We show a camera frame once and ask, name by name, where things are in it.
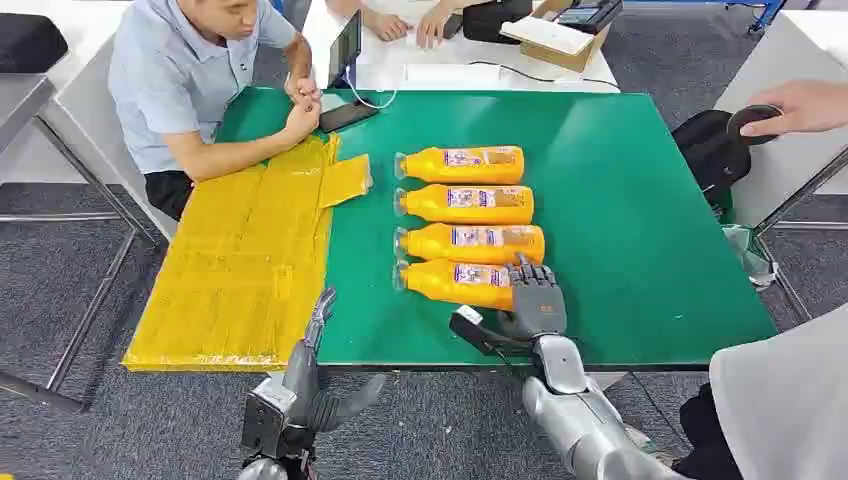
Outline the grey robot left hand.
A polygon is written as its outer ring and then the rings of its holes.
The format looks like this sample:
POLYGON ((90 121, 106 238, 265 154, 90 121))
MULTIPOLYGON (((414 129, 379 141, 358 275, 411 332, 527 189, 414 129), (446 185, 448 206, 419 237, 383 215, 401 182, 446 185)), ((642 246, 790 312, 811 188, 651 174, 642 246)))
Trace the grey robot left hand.
POLYGON ((290 423, 314 432, 329 432, 374 405, 387 381, 376 374, 359 390, 344 397, 333 396, 319 383, 317 353, 323 329, 332 315, 334 287, 326 287, 313 307, 304 336, 294 345, 282 385, 296 396, 289 409, 290 423))

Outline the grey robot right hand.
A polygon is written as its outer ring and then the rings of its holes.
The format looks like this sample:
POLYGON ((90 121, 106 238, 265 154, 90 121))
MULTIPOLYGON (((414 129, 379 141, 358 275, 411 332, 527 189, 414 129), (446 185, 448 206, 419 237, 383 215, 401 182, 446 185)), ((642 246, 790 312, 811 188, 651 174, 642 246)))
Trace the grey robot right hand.
POLYGON ((555 274, 547 265, 532 263, 523 253, 517 253, 516 258, 517 265, 507 266, 512 307, 498 313, 503 333, 521 340, 563 335, 567 314, 555 274))

